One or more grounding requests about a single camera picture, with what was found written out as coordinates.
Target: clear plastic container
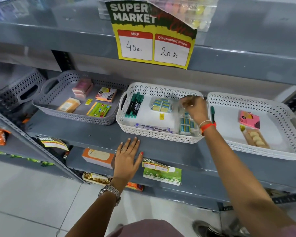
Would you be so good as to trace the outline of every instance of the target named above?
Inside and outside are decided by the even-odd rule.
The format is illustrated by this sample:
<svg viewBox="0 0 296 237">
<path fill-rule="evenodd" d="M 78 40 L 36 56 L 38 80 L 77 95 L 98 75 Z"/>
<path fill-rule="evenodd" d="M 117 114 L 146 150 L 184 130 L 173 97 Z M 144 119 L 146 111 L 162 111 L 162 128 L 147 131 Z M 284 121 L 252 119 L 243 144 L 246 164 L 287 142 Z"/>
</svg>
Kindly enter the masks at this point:
<svg viewBox="0 0 296 237">
<path fill-rule="evenodd" d="M 110 20 L 105 2 L 113 0 L 99 0 L 99 16 Z M 218 0 L 148 0 L 171 13 L 178 19 L 188 23 L 199 31 L 208 31 L 211 19 L 216 11 Z"/>
</svg>

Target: small shelf sign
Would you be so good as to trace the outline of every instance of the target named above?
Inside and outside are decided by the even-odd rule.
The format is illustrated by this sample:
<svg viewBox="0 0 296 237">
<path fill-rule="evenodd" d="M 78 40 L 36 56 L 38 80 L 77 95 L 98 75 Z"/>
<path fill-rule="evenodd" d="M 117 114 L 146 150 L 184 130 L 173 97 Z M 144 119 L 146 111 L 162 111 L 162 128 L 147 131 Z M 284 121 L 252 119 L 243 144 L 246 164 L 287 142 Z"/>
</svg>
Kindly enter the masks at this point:
<svg viewBox="0 0 296 237">
<path fill-rule="evenodd" d="M 149 1 L 107 1 L 119 59 L 187 69 L 197 29 Z"/>
</svg>

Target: hand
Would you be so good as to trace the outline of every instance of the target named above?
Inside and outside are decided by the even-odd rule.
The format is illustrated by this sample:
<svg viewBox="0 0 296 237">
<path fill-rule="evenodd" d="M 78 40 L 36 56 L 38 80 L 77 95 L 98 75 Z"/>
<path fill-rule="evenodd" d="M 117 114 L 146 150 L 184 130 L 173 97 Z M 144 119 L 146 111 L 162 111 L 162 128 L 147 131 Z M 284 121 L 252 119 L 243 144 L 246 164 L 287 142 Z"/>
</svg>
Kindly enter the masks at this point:
<svg viewBox="0 0 296 237">
<path fill-rule="evenodd" d="M 202 97 L 186 96 L 180 99 L 180 103 L 198 125 L 203 121 L 209 120 L 207 104 Z"/>
<path fill-rule="evenodd" d="M 134 163 L 134 156 L 138 151 L 140 140 L 137 140 L 137 137 L 135 137 L 131 144 L 129 144 L 130 141 L 131 139 L 128 138 L 124 146 L 123 143 L 120 143 L 115 156 L 114 176 L 110 184 L 120 193 L 134 177 L 141 165 L 144 155 L 144 153 L 141 152 Z"/>
</svg>

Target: gray plastic basket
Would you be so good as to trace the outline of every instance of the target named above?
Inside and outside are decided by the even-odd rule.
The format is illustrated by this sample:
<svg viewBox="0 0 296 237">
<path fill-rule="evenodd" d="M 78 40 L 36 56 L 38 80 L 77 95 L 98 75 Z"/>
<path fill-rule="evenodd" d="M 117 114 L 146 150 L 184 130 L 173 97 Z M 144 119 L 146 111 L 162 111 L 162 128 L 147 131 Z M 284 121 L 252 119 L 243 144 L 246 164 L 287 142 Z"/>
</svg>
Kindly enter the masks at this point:
<svg viewBox="0 0 296 237">
<path fill-rule="evenodd" d="M 0 63 L 0 102 L 12 111 L 34 99 L 45 81 L 35 68 Z"/>
<path fill-rule="evenodd" d="M 80 100 L 81 104 L 75 109 L 74 113 L 66 113 L 57 111 L 56 109 L 63 104 L 68 98 L 75 98 L 72 88 L 80 78 L 91 78 L 94 87 L 85 100 Z M 81 76 L 77 71 L 65 71 L 58 77 L 47 80 L 41 90 L 41 93 L 33 100 L 33 105 L 42 110 L 48 115 L 57 116 L 61 118 L 82 121 L 87 123 L 110 125 L 114 122 L 118 104 L 123 92 L 126 90 L 127 85 L 107 81 L 108 76 L 102 74 L 91 74 L 90 76 Z M 117 94 L 112 103 L 98 101 L 100 103 L 109 104 L 112 107 L 107 115 L 103 118 L 87 116 L 87 112 L 95 103 L 95 96 L 101 87 L 110 87 L 117 89 Z M 93 99 L 90 105 L 85 105 L 88 99 Z"/>
</svg>

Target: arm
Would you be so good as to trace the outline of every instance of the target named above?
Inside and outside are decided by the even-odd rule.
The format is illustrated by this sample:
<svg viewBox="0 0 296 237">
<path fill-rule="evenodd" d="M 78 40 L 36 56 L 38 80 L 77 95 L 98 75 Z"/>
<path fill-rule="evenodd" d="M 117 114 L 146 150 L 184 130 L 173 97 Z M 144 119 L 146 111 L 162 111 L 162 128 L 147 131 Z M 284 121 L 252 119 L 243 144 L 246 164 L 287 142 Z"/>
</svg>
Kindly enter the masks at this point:
<svg viewBox="0 0 296 237">
<path fill-rule="evenodd" d="M 181 99 L 181 103 L 197 124 L 208 120 L 206 102 L 202 98 L 196 98 L 192 106 L 189 97 Z M 234 210 L 252 236 L 276 236 L 280 228 L 296 225 L 273 203 L 260 182 L 214 126 L 207 128 L 204 136 Z"/>
<path fill-rule="evenodd" d="M 143 158 L 143 152 L 141 152 L 134 163 L 134 156 L 139 148 L 140 140 L 135 137 L 131 144 L 129 144 L 130 141 L 129 138 L 124 146 L 121 143 L 116 152 L 114 176 L 110 184 L 119 193 L 122 193 L 127 183 L 134 177 Z M 80 217 L 66 237 L 103 237 L 116 201 L 116 196 L 113 193 L 105 191 Z"/>
</svg>

